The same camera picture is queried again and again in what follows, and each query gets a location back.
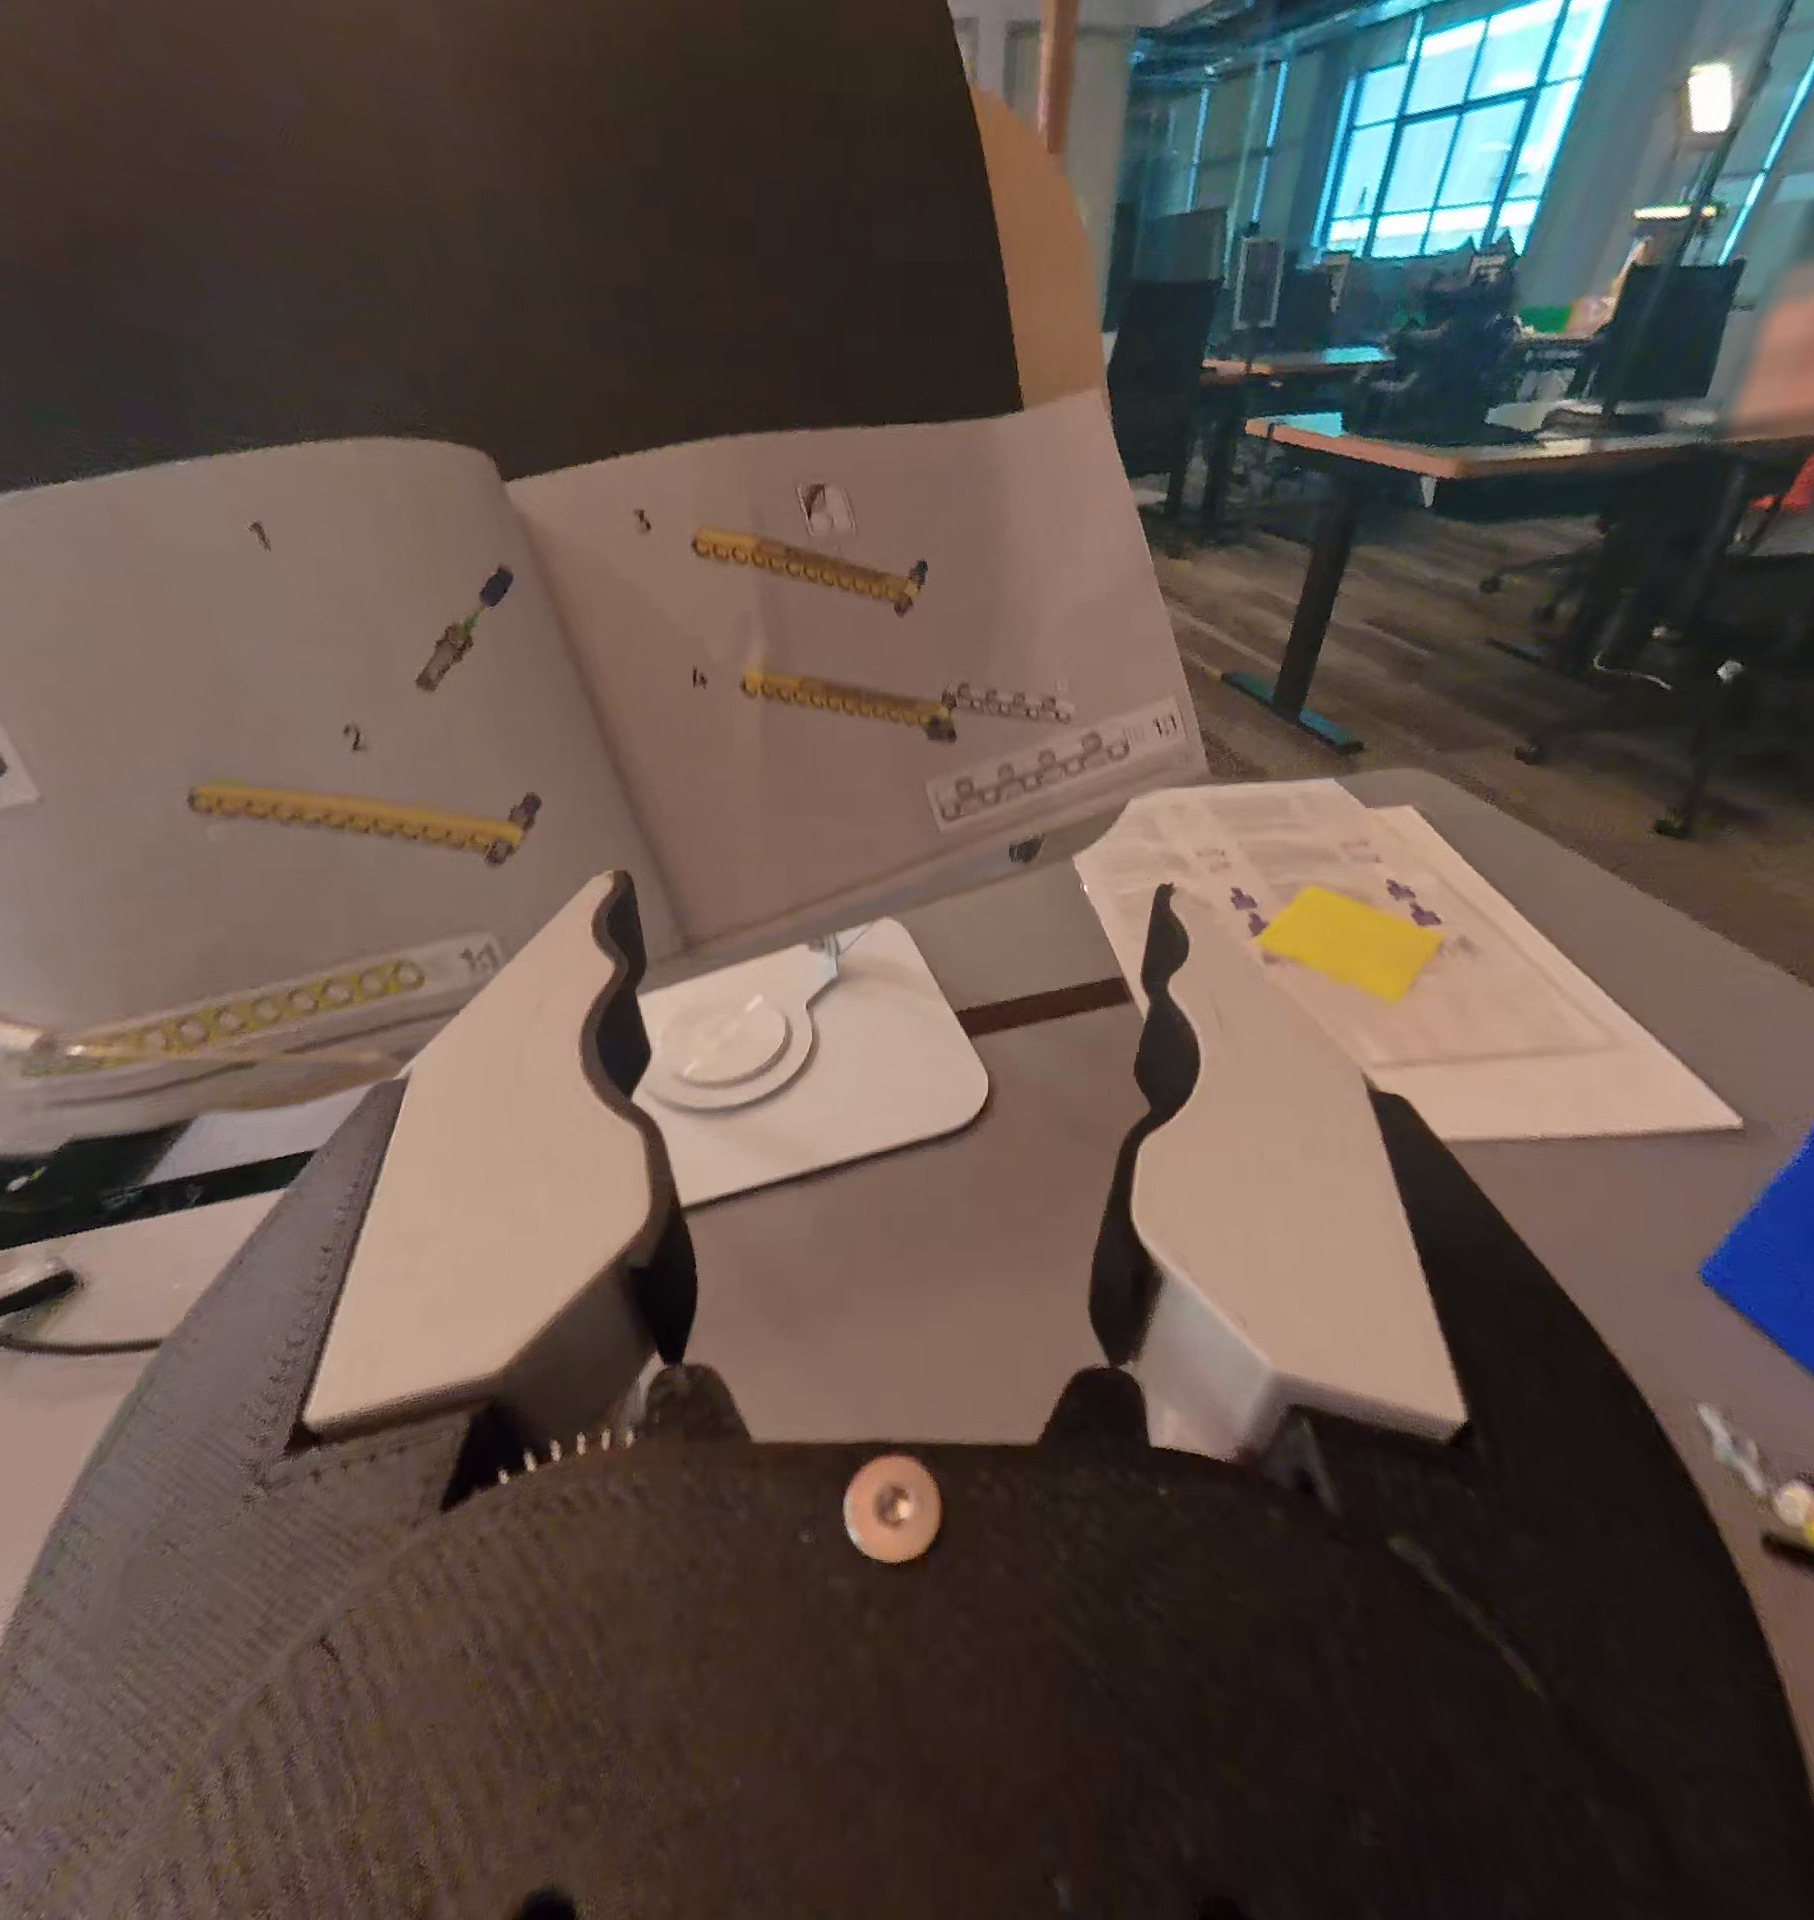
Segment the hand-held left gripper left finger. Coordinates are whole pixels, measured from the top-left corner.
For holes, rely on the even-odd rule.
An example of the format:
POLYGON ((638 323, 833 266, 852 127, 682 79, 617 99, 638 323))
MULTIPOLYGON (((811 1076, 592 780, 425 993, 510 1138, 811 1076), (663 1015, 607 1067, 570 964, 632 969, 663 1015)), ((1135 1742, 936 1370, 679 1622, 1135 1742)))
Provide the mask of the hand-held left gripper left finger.
POLYGON ((683 1361, 699 1269, 656 1120, 632 876, 594 877, 406 1075, 304 1404, 318 1438, 491 1409, 536 1442, 683 1361))

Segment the large office window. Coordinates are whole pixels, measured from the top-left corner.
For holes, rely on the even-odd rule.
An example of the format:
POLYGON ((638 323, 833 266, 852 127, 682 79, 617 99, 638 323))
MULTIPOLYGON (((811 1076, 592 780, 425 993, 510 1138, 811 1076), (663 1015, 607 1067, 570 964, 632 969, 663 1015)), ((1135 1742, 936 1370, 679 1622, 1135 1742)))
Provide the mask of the large office window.
POLYGON ((1314 241, 1358 259, 1526 254, 1611 6, 1418 10, 1349 83, 1314 241))

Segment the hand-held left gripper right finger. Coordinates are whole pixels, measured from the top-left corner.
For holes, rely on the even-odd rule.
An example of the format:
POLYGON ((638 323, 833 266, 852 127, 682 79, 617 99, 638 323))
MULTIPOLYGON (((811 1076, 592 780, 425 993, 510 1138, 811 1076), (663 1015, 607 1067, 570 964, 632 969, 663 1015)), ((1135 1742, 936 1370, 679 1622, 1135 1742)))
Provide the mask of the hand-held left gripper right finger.
POLYGON ((1255 1458, 1303 1412, 1452 1442, 1466 1393, 1366 1076, 1190 890, 1155 893, 1141 988, 1146 1113, 1088 1319, 1150 1442, 1255 1458))

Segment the yellow paper note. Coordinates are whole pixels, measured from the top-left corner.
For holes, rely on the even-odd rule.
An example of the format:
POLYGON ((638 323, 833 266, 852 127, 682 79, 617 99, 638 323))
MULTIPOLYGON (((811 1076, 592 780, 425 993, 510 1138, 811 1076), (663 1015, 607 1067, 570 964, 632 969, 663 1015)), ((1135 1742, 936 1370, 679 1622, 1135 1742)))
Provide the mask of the yellow paper note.
POLYGON ((1403 1004, 1442 949, 1437 927, 1317 883, 1297 890, 1256 937, 1262 957, 1385 1005, 1403 1004))

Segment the open lego instruction booklet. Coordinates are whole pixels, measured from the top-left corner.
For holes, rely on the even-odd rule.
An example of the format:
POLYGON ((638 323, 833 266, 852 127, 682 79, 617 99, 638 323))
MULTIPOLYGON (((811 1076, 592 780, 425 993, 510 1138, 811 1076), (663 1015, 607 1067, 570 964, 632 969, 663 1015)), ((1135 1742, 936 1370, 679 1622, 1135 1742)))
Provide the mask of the open lego instruction booklet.
POLYGON ((595 876, 745 960, 1206 772, 1108 404, 0 496, 0 1150, 401 1065, 595 876))

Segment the black desk monitor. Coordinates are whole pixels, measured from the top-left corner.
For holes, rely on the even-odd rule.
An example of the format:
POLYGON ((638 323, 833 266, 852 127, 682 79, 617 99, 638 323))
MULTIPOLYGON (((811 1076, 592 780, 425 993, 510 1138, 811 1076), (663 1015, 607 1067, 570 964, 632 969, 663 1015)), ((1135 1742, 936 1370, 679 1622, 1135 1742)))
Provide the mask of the black desk monitor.
POLYGON ((1746 266, 1746 257, 1630 266, 1597 337, 1586 398, 1618 405, 1707 398, 1746 266))

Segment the white stand base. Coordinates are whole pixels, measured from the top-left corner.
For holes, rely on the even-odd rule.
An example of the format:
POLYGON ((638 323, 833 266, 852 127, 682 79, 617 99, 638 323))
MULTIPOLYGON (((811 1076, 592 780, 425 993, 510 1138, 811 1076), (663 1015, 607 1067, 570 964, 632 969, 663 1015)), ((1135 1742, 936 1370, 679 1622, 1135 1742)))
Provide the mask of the white stand base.
POLYGON ((960 1133, 990 1078, 892 918, 638 998, 683 1211, 960 1133))

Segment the small loose lego pieces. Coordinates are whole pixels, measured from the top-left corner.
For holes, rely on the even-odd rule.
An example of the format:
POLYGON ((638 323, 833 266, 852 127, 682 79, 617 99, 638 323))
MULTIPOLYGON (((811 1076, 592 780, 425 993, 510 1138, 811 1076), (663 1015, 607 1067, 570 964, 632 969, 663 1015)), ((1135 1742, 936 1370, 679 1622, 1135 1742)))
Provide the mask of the small loose lego pieces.
POLYGON ((1759 1445, 1713 1404, 1695 1406, 1712 1460, 1763 1520, 1763 1548, 1814 1572, 1814 1477, 1779 1474, 1759 1445))

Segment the black office chair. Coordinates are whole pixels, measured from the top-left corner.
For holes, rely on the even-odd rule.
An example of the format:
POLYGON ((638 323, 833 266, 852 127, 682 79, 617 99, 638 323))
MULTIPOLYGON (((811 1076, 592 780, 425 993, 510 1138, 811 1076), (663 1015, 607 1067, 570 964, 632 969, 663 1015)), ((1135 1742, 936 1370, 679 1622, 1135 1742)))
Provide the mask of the black office chair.
POLYGON ((1187 457, 1223 290, 1219 275, 1138 280, 1123 302, 1108 386, 1128 480, 1173 479, 1187 457))

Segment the white printed paper sheet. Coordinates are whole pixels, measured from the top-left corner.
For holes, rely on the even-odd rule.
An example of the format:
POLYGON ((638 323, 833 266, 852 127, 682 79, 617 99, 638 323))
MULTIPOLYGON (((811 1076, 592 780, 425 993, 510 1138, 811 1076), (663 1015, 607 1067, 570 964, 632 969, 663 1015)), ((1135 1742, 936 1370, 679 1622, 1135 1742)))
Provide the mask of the white printed paper sheet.
POLYGON ((1074 870, 1138 1005, 1155 893, 1173 887, 1231 954, 1451 1145, 1746 1126, 1413 807, 1369 807, 1336 782, 1166 790, 1131 803, 1074 870), (1264 923, 1312 883, 1444 934, 1403 1004, 1256 951, 1264 923))

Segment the black monitor screen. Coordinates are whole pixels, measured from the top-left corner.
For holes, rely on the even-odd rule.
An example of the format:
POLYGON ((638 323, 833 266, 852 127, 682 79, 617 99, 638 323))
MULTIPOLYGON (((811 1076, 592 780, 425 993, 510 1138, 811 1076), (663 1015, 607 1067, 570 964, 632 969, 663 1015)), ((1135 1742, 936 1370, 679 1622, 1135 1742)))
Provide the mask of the black monitor screen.
POLYGON ((1020 405, 943 5, 0 3, 0 494, 1020 405))

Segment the wooden top office desk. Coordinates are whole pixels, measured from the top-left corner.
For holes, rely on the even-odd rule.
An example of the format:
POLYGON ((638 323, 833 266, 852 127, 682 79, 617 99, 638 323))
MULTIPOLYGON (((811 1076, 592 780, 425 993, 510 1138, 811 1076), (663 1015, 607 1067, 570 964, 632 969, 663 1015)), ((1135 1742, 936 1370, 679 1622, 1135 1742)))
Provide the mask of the wooden top office desk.
POLYGON ((1221 683, 1338 756, 1365 743, 1310 707, 1336 601, 1349 575, 1360 511, 1380 475, 1433 487, 1429 511, 1473 519, 1491 492, 1595 485, 1621 492, 1630 479, 1669 468, 1716 479, 1712 512, 1689 551, 1684 593, 1675 607, 1681 629, 1702 605, 1721 564, 1724 541, 1738 522, 1763 468, 1786 468, 1814 451, 1814 411, 1771 420, 1705 422, 1660 432, 1562 434, 1467 445, 1391 442, 1353 431, 1338 414, 1258 418, 1245 425, 1258 445, 1282 449, 1327 472, 1329 492, 1314 530, 1303 591, 1280 666, 1268 677, 1224 673, 1221 683))

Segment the brown cardboard sheet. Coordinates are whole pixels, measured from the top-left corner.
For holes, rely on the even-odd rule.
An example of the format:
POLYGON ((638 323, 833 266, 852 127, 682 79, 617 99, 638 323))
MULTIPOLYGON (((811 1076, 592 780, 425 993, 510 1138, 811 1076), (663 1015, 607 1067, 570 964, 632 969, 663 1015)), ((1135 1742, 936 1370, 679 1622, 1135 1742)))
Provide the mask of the brown cardboard sheet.
POLYGON ((1059 161, 996 97, 969 91, 1027 411, 1101 392, 1108 348, 1086 227, 1059 161))

